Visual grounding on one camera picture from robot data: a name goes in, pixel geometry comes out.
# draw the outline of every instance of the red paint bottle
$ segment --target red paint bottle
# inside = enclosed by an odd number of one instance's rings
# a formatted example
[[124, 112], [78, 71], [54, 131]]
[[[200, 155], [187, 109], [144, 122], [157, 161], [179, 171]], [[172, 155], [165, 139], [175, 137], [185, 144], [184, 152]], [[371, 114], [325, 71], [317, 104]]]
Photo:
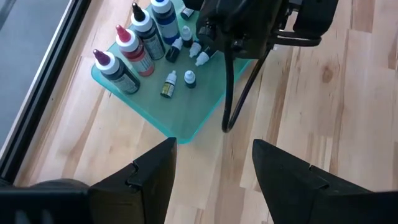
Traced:
[[141, 40], [136, 37], [133, 31], [116, 26], [118, 35], [116, 43], [119, 45], [120, 52], [129, 60], [132, 67], [140, 76], [151, 75], [155, 70], [155, 65]]

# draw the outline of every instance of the transparent tray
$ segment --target transparent tray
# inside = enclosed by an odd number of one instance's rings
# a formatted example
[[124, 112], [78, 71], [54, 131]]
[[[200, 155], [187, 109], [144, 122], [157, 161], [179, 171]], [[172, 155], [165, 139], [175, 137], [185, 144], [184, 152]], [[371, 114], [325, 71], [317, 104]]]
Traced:
[[[198, 13], [195, 12], [189, 21], [185, 21], [180, 16], [183, 7], [182, 1], [173, 0], [173, 3], [180, 29], [184, 25], [189, 26], [194, 34]], [[141, 77], [122, 56], [116, 43], [108, 51], [120, 57], [140, 79], [141, 87], [139, 91], [133, 95], [121, 93], [102, 76], [95, 66], [91, 69], [92, 77], [167, 137], [176, 137], [179, 144], [186, 144], [195, 137], [213, 110], [224, 98], [226, 78], [224, 55], [221, 52], [217, 52], [206, 64], [196, 67], [196, 57], [190, 58], [188, 56], [189, 49], [183, 47], [176, 63], [170, 63], [163, 57], [155, 61], [155, 72], [151, 76]], [[244, 59], [234, 61], [235, 81], [240, 78], [249, 61]], [[177, 82], [173, 97], [166, 99], [160, 95], [160, 91], [167, 75], [172, 70], [177, 71]], [[185, 86], [183, 76], [187, 70], [194, 71], [197, 76], [197, 86], [194, 89]]]

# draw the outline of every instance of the black machine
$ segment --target black machine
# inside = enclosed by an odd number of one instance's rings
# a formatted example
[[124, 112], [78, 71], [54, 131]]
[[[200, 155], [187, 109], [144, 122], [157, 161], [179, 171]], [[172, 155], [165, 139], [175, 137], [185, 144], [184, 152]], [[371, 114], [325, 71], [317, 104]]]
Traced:
[[[234, 125], [274, 44], [316, 46], [338, 0], [184, 0], [200, 11], [197, 36], [224, 52], [223, 131]], [[283, 31], [298, 11], [293, 32]], [[233, 58], [259, 58], [232, 115]], [[53, 180], [27, 188], [0, 182], [0, 223], [164, 223], [174, 183], [176, 139], [169, 138], [101, 182]], [[397, 223], [398, 193], [374, 193], [263, 140], [252, 158], [274, 223]]]
[[[176, 155], [169, 138], [91, 187], [70, 179], [0, 187], [0, 223], [164, 223]], [[252, 158], [275, 224], [398, 222], [397, 192], [371, 192], [263, 140]]]
[[[299, 47], [319, 45], [330, 28], [338, 0], [183, 0], [199, 11], [197, 37], [224, 52], [226, 99], [224, 132], [234, 126], [262, 64], [274, 44]], [[287, 19], [297, 11], [293, 32], [284, 31]], [[231, 116], [234, 58], [259, 59]]]

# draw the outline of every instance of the blue paint bottle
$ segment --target blue paint bottle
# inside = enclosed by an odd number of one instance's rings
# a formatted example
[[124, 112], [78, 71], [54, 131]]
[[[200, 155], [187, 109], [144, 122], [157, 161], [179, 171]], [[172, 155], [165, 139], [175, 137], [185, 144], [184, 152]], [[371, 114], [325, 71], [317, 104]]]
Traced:
[[171, 45], [180, 37], [174, 4], [170, 0], [150, 0], [152, 13], [163, 41]]

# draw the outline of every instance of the small bottle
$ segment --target small bottle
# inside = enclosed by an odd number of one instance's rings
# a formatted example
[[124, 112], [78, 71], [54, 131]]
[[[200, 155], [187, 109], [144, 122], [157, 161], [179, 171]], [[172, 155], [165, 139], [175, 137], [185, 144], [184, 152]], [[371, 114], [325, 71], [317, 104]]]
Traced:
[[93, 51], [95, 66], [101, 74], [125, 94], [138, 91], [140, 82], [123, 61], [111, 52]]
[[160, 92], [160, 95], [166, 98], [171, 98], [173, 96], [175, 88], [175, 81], [177, 81], [177, 75], [175, 74], [175, 71], [173, 71], [167, 76], [166, 81], [163, 84], [162, 92]]
[[193, 44], [191, 29], [187, 26], [183, 26], [181, 30], [182, 45], [184, 47], [191, 47]]
[[146, 77], [152, 74], [155, 70], [154, 62], [133, 31], [121, 25], [117, 25], [116, 30], [118, 32], [116, 43], [119, 45], [119, 50], [131, 62], [132, 67], [140, 76]]
[[210, 47], [206, 47], [202, 53], [197, 57], [196, 66], [204, 65], [207, 61], [209, 61], [212, 56], [217, 52], [217, 50], [213, 50]]
[[152, 4], [152, 14], [159, 26], [163, 41], [171, 45], [175, 39], [180, 37], [174, 4], [170, 0], [150, 0], [150, 3]]
[[189, 57], [193, 58], [194, 56], [198, 55], [203, 44], [199, 40], [195, 40], [189, 49]]
[[180, 13], [181, 18], [184, 20], [189, 20], [189, 18], [191, 18], [191, 16], [193, 15], [193, 13], [195, 12], [195, 10], [193, 9], [189, 9], [187, 8], [185, 5], [182, 8], [182, 11]]
[[195, 88], [197, 85], [197, 78], [193, 71], [186, 71], [184, 75], [184, 81], [188, 88]]
[[131, 23], [134, 32], [141, 38], [146, 50], [153, 60], [159, 60], [164, 56], [165, 49], [159, 30], [148, 11], [141, 9], [137, 3], [132, 4]]
[[179, 37], [177, 40], [174, 41], [172, 47], [167, 51], [166, 60], [171, 63], [174, 63], [177, 60], [178, 55], [180, 54], [182, 48], [182, 39]]

